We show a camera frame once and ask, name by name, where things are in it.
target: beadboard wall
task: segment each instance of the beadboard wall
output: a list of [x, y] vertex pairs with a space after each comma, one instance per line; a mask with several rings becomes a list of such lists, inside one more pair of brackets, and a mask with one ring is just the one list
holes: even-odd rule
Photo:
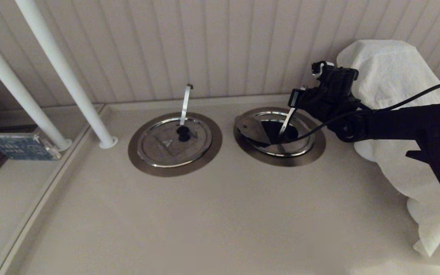
[[[405, 40], [440, 78], [440, 0], [36, 0], [93, 102], [289, 92], [358, 39]], [[73, 104], [14, 0], [0, 51], [41, 106]], [[20, 108], [0, 82], [0, 111]]]

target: white pipe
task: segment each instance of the white pipe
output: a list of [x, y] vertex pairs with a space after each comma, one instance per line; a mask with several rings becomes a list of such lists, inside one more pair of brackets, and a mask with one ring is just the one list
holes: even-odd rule
[[72, 141], [65, 139], [61, 132], [55, 127], [52, 121], [42, 111], [35, 102], [25, 86], [21, 83], [15, 73], [11, 70], [8, 63], [0, 54], [0, 80], [9, 92], [15, 97], [16, 101], [25, 109], [33, 121], [40, 129], [55, 143], [59, 151], [66, 150], [71, 146]]
[[33, 31], [33, 34], [40, 43], [40, 46], [42, 46], [45, 54], [54, 66], [57, 74], [68, 89], [70, 95], [76, 102], [77, 106], [81, 109], [81, 112], [89, 122], [89, 125], [91, 125], [94, 132], [99, 137], [101, 141], [100, 147], [106, 149], [115, 146], [115, 144], [118, 142], [117, 137], [110, 135], [105, 127], [105, 124], [103, 124], [103, 121], [99, 117], [98, 112], [96, 112], [91, 104], [91, 101], [89, 101], [84, 89], [79, 83], [79, 80], [72, 72], [72, 68], [66, 61], [66, 58], [57, 45], [56, 40], [52, 36], [52, 33], [42, 17], [42, 14], [40, 14], [35, 1], [16, 0], [16, 4], [21, 10], [23, 17], [25, 17], [30, 29]]

